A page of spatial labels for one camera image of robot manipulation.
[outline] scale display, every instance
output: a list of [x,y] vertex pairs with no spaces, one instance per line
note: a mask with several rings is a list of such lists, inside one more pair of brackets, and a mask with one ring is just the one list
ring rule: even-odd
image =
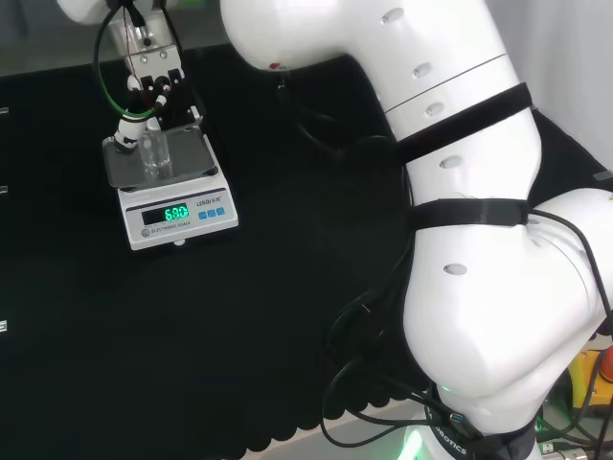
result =
[[172,222],[185,219],[190,216],[190,210],[186,203],[173,204],[168,208],[158,208],[143,213],[143,223],[152,225],[160,222]]

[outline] gray wall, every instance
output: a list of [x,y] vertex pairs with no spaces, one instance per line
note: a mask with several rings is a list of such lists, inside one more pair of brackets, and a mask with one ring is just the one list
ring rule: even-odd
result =
[[613,1],[488,3],[535,105],[613,169]]
[[[227,42],[218,0],[170,14],[185,48]],[[89,63],[96,31],[73,23],[56,0],[0,0],[0,77]],[[102,59],[117,57],[108,37]]]

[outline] green light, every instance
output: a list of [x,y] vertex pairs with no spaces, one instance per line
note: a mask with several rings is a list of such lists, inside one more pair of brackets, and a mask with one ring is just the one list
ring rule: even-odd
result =
[[184,204],[181,204],[179,206],[173,206],[171,208],[166,208],[164,210],[164,218],[166,219],[166,221],[184,219],[189,216],[190,211],[188,211],[188,207]]
[[420,433],[417,430],[413,431],[409,435],[409,439],[406,440],[398,460],[416,460],[422,444],[423,441],[421,440]]

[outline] black strap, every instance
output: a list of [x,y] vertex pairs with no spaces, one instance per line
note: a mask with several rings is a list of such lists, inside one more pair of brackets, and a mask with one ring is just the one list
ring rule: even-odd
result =
[[412,209],[416,230],[450,225],[526,225],[528,201],[520,199],[439,199]]
[[507,120],[532,104],[528,85],[521,83],[403,139],[397,145],[398,158],[403,165],[410,163]]

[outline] black table surface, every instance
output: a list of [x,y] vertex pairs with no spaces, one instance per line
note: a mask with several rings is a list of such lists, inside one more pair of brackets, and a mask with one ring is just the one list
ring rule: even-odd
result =
[[[130,251],[101,140],[116,117],[89,67],[0,80],[0,455],[6,459],[241,457],[319,423],[323,333],[380,283],[407,238],[393,152],[330,158],[280,108],[276,77],[227,46],[189,53],[214,121],[240,227],[181,248]],[[121,62],[104,66],[123,94]],[[384,134],[348,58],[296,73],[305,121],[340,146]],[[603,188],[598,165],[535,113],[533,204]],[[422,384],[403,353],[394,365]],[[357,392],[352,403],[387,400]],[[342,409],[336,408],[336,416]]]

